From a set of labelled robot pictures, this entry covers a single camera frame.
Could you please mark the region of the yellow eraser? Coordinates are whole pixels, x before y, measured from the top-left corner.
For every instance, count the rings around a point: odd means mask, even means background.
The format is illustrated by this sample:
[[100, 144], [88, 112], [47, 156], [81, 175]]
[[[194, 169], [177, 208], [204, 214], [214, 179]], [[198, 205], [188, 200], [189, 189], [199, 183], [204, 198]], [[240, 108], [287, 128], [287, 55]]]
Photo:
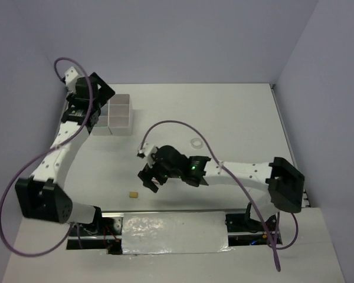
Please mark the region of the yellow eraser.
[[129, 192], [129, 198], [138, 198], [139, 196], [139, 193], [138, 192]]

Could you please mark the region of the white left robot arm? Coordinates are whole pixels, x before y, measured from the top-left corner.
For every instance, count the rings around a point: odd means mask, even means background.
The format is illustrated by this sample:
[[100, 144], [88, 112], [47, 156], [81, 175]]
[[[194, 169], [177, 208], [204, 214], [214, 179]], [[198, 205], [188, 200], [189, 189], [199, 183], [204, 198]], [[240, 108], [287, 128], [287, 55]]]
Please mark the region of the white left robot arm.
[[29, 178], [18, 179], [15, 191], [24, 217], [76, 222], [89, 234], [97, 235], [104, 227], [100, 208], [73, 202], [64, 185], [75, 156], [99, 120], [101, 108], [115, 92], [96, 73], [86, 80], [75, 68], [66, 72], [65, 84], [68, 107], [53, 143], [56, 150], [44, 157]]

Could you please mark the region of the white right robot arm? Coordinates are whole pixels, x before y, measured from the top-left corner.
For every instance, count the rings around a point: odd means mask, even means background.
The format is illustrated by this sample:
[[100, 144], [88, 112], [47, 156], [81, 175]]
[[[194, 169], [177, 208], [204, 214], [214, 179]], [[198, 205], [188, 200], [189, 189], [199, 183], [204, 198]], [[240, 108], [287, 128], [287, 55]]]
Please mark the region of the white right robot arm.
[[180, 179], [193, 187], [242, 184], [259, 190], [262, 195], [244, 218], [252, 231], [259, 230], [266, 218], [278, 211], [299, 213], [302, 209], [304, 175], [282, 157], [265, 163], [216, 162], [208, 156], [188, 157], [170, 145], [149, 144], [141, 147], [137, 156], [146, 159], [138, 177], [154, 193], [169, 179]]

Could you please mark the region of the left white compartment organizer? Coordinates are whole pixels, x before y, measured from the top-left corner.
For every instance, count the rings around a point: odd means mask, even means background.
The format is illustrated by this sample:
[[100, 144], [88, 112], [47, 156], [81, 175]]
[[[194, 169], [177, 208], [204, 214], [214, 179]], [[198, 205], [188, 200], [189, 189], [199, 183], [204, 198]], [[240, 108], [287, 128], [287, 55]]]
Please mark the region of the left white compartment organizer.
[[101, 113], [98, 122], [93, 127], [91, 134], [94, 136], [111, 136], [112, 133], [109, 129], [109, 108], [104, 106], [101, 109]]

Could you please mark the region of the white compartment organizer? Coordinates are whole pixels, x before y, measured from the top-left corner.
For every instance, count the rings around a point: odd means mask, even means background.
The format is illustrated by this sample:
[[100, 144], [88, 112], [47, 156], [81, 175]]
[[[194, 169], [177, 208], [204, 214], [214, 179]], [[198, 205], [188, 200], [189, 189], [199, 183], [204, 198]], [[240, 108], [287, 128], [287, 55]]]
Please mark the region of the white compartment organizer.
[[113, 136], [131, 136], [133, 107], [129, 94], [115, 94], [109, 100], [108, 128]]
[[93, 127], [91, 134], [94, 136], [111, 136], [112, 133], [109, 129], [109, 108], [104, 106], [101, 109], [101, 113], [98, 122]]

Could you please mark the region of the right white compartment organizer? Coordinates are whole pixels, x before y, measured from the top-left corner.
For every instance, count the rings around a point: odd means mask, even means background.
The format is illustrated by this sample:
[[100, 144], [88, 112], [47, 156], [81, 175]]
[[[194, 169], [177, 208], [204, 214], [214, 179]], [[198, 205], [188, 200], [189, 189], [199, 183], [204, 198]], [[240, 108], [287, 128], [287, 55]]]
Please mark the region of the right white compartment organizer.
[[113, 136], [131, 136], [133, 107], [129, 94], [115, 94], [109, 100], [108, 128]]

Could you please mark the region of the clear tape roll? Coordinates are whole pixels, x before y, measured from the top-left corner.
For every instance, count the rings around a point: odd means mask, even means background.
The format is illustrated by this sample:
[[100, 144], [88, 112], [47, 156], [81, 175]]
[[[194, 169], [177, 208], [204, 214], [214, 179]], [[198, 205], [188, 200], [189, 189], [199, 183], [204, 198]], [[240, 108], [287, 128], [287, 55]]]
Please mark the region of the clear tape roll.
[[191, 147], [194, 149], [201, 149], [204, 146], [204, 142], [200, 138], [193, 138], [191, 140]]

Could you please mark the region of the silver foil covered panel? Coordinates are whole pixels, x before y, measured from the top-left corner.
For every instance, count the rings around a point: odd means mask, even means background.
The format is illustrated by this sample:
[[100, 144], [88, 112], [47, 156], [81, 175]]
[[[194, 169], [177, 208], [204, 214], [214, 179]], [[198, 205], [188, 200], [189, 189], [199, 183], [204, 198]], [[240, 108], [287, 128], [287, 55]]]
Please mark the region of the silver foil covered panel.
[[123, 217], [124, 254], [211, 254], [230, 249], [224, 212], [129, 213]]

